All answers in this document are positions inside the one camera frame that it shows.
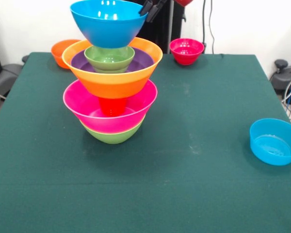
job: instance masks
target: green bowl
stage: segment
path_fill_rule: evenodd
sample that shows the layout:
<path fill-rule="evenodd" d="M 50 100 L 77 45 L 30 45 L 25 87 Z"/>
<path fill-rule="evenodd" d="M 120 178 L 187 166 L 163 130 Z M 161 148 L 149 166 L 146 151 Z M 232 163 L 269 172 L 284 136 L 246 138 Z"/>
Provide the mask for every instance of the green bowl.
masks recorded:
<path fill-rule="evenodd" d="M 99 141 L 102 141 L 104 143 L 108 144 L 118 144 L 125 142 L 127 139 L 129 139 L 131 136 L 133 136 L 139 127 L 141 126 L 144 118 L 138 123 L 138 125 L 134 126 L 130 130 L 120 132 L 120 133 L 99 133 L 97 131 L 89 129 L 87 126 L 84 125 L 82 121 L 81 124 L 84 126 L 84 128 L 96 139 Z"/>
<path fill-rule="evenodd" d="M 97 73 L 124 73 L 135 56 L 135 50 L 126 46 L 118 49 L 88 47 L 84 55 Z"/>

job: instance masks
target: pink bowl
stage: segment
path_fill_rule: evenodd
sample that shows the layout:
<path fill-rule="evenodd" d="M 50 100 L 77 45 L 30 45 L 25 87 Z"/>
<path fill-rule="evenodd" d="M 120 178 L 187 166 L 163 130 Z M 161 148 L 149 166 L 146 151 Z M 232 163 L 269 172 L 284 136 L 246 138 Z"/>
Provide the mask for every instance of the pink bowl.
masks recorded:
<path fill-rule="evenodd" d="M 125 111 L 116 117 L 105 116 L 97 96 L 89 93 L 79 80 L 70 84 L 63 96 L 64 104 L 91 130 L 100 133 L 120 133 L 136 126 L 157 97 L 155 84 L 148 80 L 143 89 L 127 98 Z"/>
<path fill-rule="evenodd" d="M 187 38 L 173 40 L 169 48 L 175 60 L 184 66 L 193 64 L 205 49 L 203 43 Z"/>

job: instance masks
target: plastic bowl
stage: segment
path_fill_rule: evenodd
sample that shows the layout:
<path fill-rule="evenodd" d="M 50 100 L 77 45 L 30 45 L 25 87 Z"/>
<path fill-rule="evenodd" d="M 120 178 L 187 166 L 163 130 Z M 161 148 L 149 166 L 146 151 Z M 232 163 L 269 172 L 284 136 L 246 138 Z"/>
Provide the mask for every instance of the plastic bowl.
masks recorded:
<path fill-rule="evenodd" d="M 66 48 L 68 48 L 70 45 L 72 45 L 76 42 L 79 42 L 79 41 L 80 40 L 63 40 L 63 41 L 60 41 L 60 42 L 56 43 L 55 45 L 53 45 L 53 47 L 51 49 L 51 53 L 52 53 L 57 65 L 59 65 L 61 68 L 69 69 L 69 67 L 64 63 L 64 61 L 62 59 L 62 54 Z"/>
<path fill-rule="evenodd" d="M 146 52 L 140 49 L 133 48 L 135 50 L 135 56 L 128 66 L 126 72 L 134 72 L 140 69 L 145 69 L 154 64 L 153 59 Z M 95 72 L 91 64 L 86 60 L 84 50 L 75 55 L 71 60 L 71 65 L 76 69 L 81 69 L 88 72 Z"/>
<path fill-rule="evenodd" d="M 118 143 L 125 142 L 127 139 L 132 137 L 137 132 L 137 130 L 140 128 L 143 120 L 144 120 L 144 118 L 136 126 L 134 126 L 132 129 L 129 129 L 129 130 L 121 132 L 121 133 L 100 133 L 100 132 L 96 132 L 94 130 L 91 130 L 82 121 L 81 121 L 81 124 L 94 138 L 98 139 L 99 141 L 102 141 L 102 142 L 108 143 L 108 144 L 118 144 Z"/>
<path fill-rule="evenodd" d="M 169 48 L 175 60 L 184 66 L 193 64 L 205 49 L 203 43 L 188 38 L 173 40 Z"/>
<path fill-rule="evenodd" d="M 291 163 L 291 124 L 271 118 L 256 121 L 250 128 L 250 147 L 267 164 Z"/>
<path fill-rule="evenodd" d="M 127 46 L 138 34 L 147 14 L 142 6 L 121 0 L 84 0 L 71 5 L 73 18 L 92 45 L 115 49 Z"/>
<path fill-rule="evenodd" d="M 63 53 L 63 60 L 91 94 L 106 99 L 121 99 L 141 91 L 163 55 L 160 47 L 153 42 L 135 37 L 129 46 L 149 54 L 154 61 L 153 65 L 138 71 L 120 74 L 93 73 L 71 66 L 72 58 L 90 46 L 91 44 L 87 40 L 69 46 Z"/>
<path fill-rule="evenodd" d="M 120 133 L 136 126 L 157 97 L 155 84 L 148 80 L 144 88 L 127 98 L 125 111 L 116 117 L 105 117 L 99 98 L 89 93 L 78 80 L 70 84 L 63 96 L 66 107 L 91 130 L 100 133 Z"/>
<path fill-rule="evenodd" d="M 132 47 L 103 49 L 96 46 L 87 48 L 84 56 L 97 73 L 124 73 L 135 55 Z"/>

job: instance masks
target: green tablecloth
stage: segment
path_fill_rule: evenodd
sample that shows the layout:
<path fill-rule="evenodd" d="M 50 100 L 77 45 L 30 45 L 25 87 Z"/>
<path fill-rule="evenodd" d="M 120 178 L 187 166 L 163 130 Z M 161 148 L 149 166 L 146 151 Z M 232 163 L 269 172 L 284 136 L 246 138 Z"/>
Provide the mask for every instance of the green tablecloth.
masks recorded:
<path fill-rule="evenodd" d="M 291 164 L 249 147 L 287 120 L 253 55 L 165 55 L 159 95 L 127 142 L 95 140 L 63 104 L 75 80 L 32 53 L 0 111 L 0 233 L 291 233 Z"/>

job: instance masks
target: red bowl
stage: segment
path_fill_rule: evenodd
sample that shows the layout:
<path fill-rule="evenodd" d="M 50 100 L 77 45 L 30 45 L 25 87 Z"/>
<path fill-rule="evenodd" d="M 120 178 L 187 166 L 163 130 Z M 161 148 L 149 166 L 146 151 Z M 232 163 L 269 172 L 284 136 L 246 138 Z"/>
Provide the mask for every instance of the red bowl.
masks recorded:
<path fill-rule="evenodd" d="M 205 46 L 197 40 L 179 38 L 173 40 L 169 48 L 179 64 L 188 66 L 198 59 L 199 55 L 204 51 Z"/>

